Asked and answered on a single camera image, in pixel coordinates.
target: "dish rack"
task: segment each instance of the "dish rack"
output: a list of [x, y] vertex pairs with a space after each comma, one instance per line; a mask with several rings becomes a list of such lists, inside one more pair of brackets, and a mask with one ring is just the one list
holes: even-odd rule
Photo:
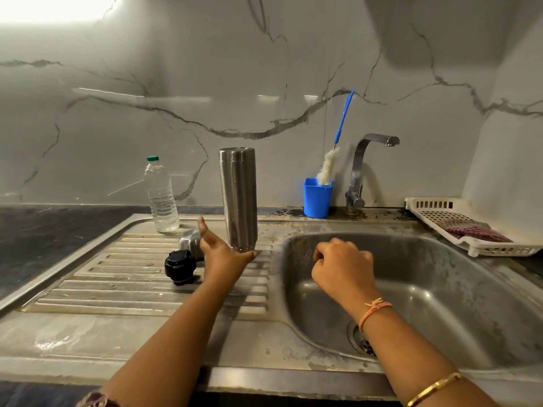
[[[432, 227], [452, 244], [467, 250], [471, 257], [527, 257], [537, 253], [543, 248], [543, 241], [533, 240], [510, 228], [500, 226], [499, 223], [490, 222], [471, 209], [471, 204], [462, 198], [428, 198], [407, 197], [406, 209], [411, 211], [425, 224]], [[513, 243], [496, 243], [494, 241], [479, 240], [464, 236], [456, 238], [438, 226], [438, 222], [446, 218], [459, 218], [462, 220], [475, 220], [488, 223], [492, 229], [513, 240]]]

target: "black cap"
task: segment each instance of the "black cap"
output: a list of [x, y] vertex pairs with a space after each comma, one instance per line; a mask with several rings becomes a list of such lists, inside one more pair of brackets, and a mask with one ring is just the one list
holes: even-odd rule
[[188, 250], [172, 251], [164, 262], [164, 271], [175, 285], [191, 282], [195, 269], [196, 260]]

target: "chrome tap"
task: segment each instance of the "chrome tap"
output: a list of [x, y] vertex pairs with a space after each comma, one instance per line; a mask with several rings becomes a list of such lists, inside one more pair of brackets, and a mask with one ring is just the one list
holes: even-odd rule
[[385, 147], [394, 147], [400, 143], [396, 136], [382, 134], [366, 134], [356, 146], [355, 157], [352, 161], [351, 183], [345, 193], [347, 199], [346, 210], [349, 214], [356, 214], [366, 204], [362, 199], [362, 162], [366, 147], [372, 141], [383, 143]]

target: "orange thread bracelet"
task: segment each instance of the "orange thread bracelet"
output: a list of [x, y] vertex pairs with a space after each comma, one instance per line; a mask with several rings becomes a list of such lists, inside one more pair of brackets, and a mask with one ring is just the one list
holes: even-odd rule
[[364, 314], [363, 318], [361, 318], [360, 322], [358, 323], [358, 328], [360, 328], [360, 331], [362, 331], [362, 326], [364, 325], [364, 321], [366, 319], [374, 314], [379, 308], [383, 307], [392, 307], [392, 304], [390, 304], [388, 301], [383, 301], [381, 297], [379, 297], [377, 300], [374, 300], [371, 302], [371, 304], [364, 303], [366, 306], [370, 307], [370, 309]]

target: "blue holder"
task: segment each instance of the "blue holder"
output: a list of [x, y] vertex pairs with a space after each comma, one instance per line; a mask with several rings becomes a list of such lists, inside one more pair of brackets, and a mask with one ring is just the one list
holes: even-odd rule
[[303, 183], [303, 213], [311, 218], [324, 218], [328, 216], [332, 187], [319, 185], [316, 178], [306, 178]]

